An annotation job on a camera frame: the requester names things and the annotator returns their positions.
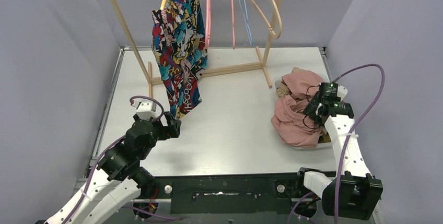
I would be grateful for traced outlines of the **beige shorts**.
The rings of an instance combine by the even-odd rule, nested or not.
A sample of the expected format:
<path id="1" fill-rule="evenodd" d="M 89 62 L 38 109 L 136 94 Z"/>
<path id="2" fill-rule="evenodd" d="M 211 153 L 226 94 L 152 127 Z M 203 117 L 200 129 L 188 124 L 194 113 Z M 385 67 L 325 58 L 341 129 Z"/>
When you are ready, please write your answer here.
<path id="1" fill-rule="evenodd" d="M 304 69 L 294 67 L 291 73 L 278 78 L 275 82 L 276 96 L 282 98 L 287 95 L 294 97 L 294 92 L 299 92 L 301 89 L 300 75 Z"/>

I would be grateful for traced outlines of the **colourful comic print shorts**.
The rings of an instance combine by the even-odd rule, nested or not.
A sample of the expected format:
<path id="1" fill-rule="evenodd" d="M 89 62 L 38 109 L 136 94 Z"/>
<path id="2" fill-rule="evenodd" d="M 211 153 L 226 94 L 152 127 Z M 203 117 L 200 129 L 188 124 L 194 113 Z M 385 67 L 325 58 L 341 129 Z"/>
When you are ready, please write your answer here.
<path id="1" fill-rule="evenodd" d="M 207 67 L 200 0 L 167 0 L 153 10 L 152 51 L 166 88 L 170 113 L 181 119 L 199 103 L 198 82 Z"/>

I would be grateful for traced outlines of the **blue hanger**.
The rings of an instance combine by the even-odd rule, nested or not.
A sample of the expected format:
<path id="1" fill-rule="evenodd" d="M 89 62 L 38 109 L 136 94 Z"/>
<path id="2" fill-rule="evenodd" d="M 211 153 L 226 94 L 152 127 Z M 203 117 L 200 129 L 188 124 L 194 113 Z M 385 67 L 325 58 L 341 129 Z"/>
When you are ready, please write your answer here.
<path id="1" fill-rule="evenodd" d="M 246 0 L 238 0 L 238 3 L 239 3 L 240 10 L 242 12 L 249 45 L 251 46 L 252 45 L 252 32 L 251 32 L 250 23 L 249 23 L 247 2 L 246 2 Z"/>

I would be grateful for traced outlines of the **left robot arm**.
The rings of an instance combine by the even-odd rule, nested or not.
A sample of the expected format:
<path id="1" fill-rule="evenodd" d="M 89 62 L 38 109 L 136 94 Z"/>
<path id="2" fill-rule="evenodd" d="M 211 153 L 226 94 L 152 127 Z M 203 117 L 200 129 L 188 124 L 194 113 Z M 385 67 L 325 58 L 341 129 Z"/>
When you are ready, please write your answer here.
<path id="1" fill-rule="evenodd" d="M 155 178 L 141 161 L 158 141 L 180 136 L 181 121 L 170 112 L 164 116 L 166 125 L 135 114 L 125 135 L 99 155 L 85 184 L 53 216 L 38 223 L 103 223 L 131 200 L 150 195 Z"/>

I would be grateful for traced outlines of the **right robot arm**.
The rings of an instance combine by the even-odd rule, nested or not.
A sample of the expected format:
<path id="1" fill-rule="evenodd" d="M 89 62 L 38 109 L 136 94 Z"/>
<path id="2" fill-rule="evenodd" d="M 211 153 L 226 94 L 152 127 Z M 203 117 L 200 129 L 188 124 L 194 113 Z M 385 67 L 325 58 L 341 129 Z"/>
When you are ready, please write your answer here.
<path id="1" fill-rule="evenodd" d="M 383 184 L 365 164 L 351 105 L 338 96 L 317 93 L 305 113 L 324 122 L 332 143 L 336 176 L 331 179 L 320 170 L 303 168 L 299 171 L 301 177 L 294 181 L 295 192 L 319 196 L 324 213 L 335 219 L 368 220 L 381 199 Z"/>

